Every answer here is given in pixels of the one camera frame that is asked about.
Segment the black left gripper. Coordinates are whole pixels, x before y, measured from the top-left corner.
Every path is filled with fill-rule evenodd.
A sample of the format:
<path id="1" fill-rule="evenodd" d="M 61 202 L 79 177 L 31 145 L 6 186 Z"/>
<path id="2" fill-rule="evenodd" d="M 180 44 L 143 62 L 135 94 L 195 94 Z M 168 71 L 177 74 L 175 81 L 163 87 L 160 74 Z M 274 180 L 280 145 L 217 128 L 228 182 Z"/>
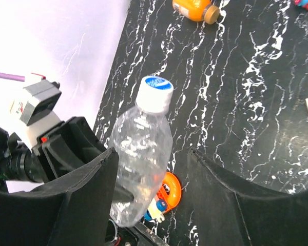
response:
<path id="1" fill-rule="evenodd" d="M 72 117 L 42 133 L 31 149 L 16 133 L 7 144 L 5 179 L 38 183 L 53 181 L 106 151 L 84 117 Z"/>

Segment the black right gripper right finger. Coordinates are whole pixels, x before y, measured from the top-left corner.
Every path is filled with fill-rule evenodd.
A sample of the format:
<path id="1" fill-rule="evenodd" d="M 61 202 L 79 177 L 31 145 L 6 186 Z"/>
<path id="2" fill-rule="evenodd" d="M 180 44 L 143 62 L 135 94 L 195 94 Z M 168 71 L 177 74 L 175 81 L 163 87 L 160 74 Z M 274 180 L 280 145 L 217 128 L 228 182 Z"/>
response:
<path id="1" fill-rule="evenodd" d="M 308 245 L 308 190 L 262 187 L 194 149 L 187 167 L 199 245 Z"/>

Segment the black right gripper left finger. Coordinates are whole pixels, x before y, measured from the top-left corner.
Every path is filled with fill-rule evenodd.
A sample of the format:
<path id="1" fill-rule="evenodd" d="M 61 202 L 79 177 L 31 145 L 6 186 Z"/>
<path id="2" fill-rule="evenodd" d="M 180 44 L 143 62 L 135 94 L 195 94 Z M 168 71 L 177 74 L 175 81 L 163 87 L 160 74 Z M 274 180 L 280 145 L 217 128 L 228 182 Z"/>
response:
<path id="1" fill-rule="evenodd" d="M 0 191 L 0 245 L 103 245 L 118 160 L 110 148 L 32 191 Z"/>

